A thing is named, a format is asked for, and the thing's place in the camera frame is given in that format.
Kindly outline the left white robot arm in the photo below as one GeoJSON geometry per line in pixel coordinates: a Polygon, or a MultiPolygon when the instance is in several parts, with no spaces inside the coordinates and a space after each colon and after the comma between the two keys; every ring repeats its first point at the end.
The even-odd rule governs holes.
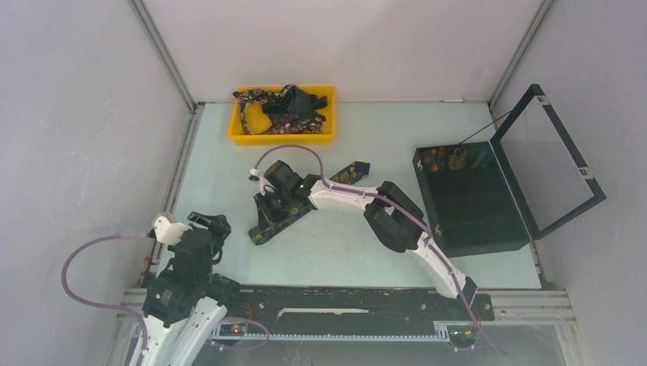
{"type": "Polygon", "coordinates": [[[173,257],[146,289],[140,352],[130,364],[190,365],[216,325],[238,314],[240,283],[214,272],[230,233],[223,214],[191,212],[187,223],[167,213],[155,218],[149,236],[173,257]]]}

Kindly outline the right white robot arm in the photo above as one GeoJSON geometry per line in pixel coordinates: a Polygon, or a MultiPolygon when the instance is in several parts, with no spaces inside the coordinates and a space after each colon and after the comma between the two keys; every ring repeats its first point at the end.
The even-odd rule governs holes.
{"type": "Polygon", "coordinates": [[[254,245],[267,243],[311,211],[358,214],[383,246],[412,255],[422,264],[444,297],[449,316],[462,319],[473,311],[476,283],[451,263],[435,243],[422,211],[394,183],[384,181],[379,187],[367,188],[319,175],[301,177],[283,161],[266,172],[253,168],[249,178],[259,184],[254,197],[258,223],[248,232],[254,245]]]}

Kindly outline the navy gold floral tie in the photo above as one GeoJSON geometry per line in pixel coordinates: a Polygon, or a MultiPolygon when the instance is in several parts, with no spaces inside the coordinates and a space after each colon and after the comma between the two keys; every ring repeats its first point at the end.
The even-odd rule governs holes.
{"type": "MultiPolygon", "coordinates": [[[[335,175],[330,176],[329,180],[334,183],[354,185],[369,174],[370,167],[370,162],[355,161],[338,171],[335,175]]],[[[267,243],[292,224],[296,223],[307,213],[312,210],[316,210],[310,201],[309,203],[311,204],[310,207],[305,207],[296,215],[291,216],[283,223],[280,223],[276,228],[259,228],[257,222],[257,224],[248,231],[248,237],[252,240],[253,245],[260,246],[267,243]]]]}

